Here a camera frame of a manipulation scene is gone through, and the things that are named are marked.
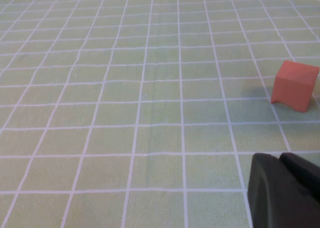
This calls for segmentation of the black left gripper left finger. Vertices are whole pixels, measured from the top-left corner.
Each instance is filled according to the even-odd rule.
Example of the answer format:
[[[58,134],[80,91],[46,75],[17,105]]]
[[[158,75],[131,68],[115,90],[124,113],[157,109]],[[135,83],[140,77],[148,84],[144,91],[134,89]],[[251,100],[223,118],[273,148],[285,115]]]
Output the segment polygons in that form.
[[[319,227],[320,204],[279,203],[279,157],[252,156],[247,197],[254,227]]]

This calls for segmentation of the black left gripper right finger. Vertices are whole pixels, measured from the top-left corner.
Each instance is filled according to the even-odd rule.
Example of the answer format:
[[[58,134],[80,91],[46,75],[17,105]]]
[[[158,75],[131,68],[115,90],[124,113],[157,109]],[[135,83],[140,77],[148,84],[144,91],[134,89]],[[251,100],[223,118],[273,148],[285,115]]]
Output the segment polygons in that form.
[[[282,153],[278,179],[278,202],[283,204],[320,203],[320,168],[306,159]]]

